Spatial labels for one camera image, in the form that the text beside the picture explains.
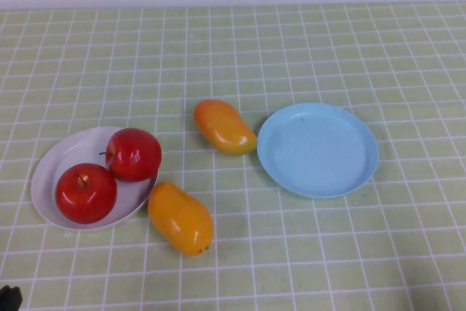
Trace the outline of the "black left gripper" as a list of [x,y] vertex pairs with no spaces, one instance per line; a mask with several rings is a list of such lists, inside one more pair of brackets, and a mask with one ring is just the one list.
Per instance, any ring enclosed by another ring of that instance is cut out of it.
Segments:
[[18,311],[23,302],[19,287],[3,286],[0,289],[0,311]]

